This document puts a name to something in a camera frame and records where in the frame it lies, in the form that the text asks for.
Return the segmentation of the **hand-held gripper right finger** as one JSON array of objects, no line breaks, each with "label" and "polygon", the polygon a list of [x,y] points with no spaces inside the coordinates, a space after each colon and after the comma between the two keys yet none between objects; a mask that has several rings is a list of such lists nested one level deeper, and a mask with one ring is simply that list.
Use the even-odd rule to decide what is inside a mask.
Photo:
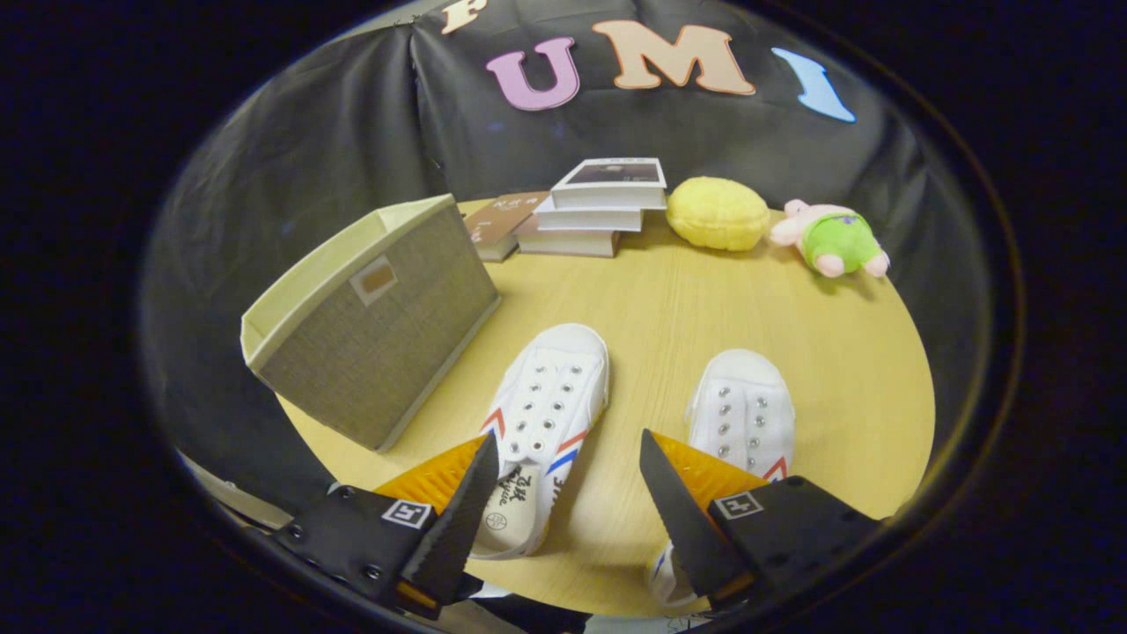
[{"label": "hand-held gripper right finger", "polygon": [[828,574],[882,526],[809,479],[770,483],[653,430],[639,467],[681,570],[712,608]]}]

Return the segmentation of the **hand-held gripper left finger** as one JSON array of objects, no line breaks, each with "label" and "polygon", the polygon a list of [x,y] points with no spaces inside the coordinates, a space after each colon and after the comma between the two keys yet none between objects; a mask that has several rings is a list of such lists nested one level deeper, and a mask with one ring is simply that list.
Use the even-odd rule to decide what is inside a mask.
[{"label": "hand-held gripper left finger", "polygon": [[487,432],[375,490],[335,486],[275,530],[273,545],[367,601],[435,619],[482,586],[464,569],[498,472]]}]

